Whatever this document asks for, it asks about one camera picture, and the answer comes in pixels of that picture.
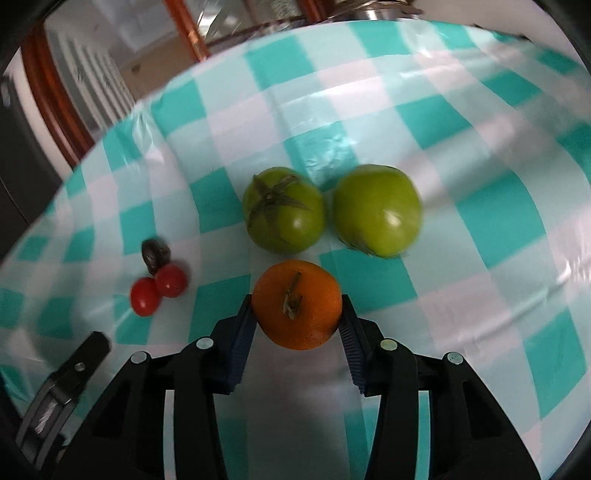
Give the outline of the red tomato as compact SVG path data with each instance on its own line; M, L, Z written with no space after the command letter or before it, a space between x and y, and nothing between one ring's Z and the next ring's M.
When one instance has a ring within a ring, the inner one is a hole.
M168 263L158 269L154 276L158 293L166 298L176 298L183 294L188 285L184 271L173 263Z
M156 282L151 277L136 280L129 292L131 308L140 317L151 316L158 309L161 299Z

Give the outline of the wooden glass cabinet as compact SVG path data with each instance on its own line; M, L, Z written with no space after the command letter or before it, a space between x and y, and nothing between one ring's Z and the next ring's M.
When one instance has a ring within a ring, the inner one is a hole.
M41 147L69 174L138 100L252 37L320 23L332 1L60 1L20 48Z

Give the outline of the green tomato with stem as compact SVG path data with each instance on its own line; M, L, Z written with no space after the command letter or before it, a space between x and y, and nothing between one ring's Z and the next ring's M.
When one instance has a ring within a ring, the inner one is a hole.
M322 192L287 167L271 167L252 176L242 197L242 215L254 244L278 255L307 250L328 227Z

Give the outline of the smooth green tomato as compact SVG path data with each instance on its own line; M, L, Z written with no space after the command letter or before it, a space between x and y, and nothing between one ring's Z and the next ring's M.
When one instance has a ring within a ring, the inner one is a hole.
M418 238L423 203L412 180L387 165L360 165L332 191L332 227L346 246L393 258Z

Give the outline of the teal pink checkered tablecloth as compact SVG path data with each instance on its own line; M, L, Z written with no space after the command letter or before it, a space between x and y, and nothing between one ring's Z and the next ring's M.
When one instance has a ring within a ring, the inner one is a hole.
M462 354L543 478L590 420L590 76L426 21L300 29L172 79L112 127L1 265L1 378L26 407L92 332L110 354L235 314L284 250L412 351Z

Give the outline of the dark purple passion fruit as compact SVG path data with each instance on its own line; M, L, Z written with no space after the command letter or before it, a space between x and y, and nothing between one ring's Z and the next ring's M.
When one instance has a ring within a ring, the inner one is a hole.
M146 239L141 244L141 256L150 275L170 262L169 247L158 238Z

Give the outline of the orange tangerine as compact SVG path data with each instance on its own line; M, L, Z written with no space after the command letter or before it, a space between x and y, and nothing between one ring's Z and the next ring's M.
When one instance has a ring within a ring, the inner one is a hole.
M271 266L252 291L252 310L273 343L311 350L331 339L342 314L335 277L314 263L287 260Z

